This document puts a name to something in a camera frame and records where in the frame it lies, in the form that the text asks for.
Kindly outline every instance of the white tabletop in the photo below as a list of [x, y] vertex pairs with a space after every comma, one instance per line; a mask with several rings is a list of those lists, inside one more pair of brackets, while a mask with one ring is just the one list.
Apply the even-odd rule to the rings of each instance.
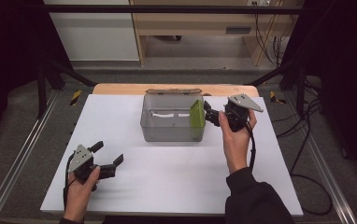
[[[146, 142], [140, 126], [143, 97], [89, 95], [41, 211], [64, 211], [62, 192], [68, 157], [79, 144], [91, 147], [103, 141], [104, 147], [93, 154], [94, 163], [111, 164], [122, 153], [124, 162], [115, 177], [100, 181], [92, 193], [89, 212], [133, 216], [224, 214], [230, 191], [225, 182], [229, 173], [221, 129], [207, 122], [202, 142]], [[226, 97], [204, 98], [216, 110], [223, 110], [227, 103]], [[257, 181], [274, 187], [293, 216], [302, 216], [264, 100], [252, 99], [264, 109], [264, 113], [256, 112], [253, 174]]]

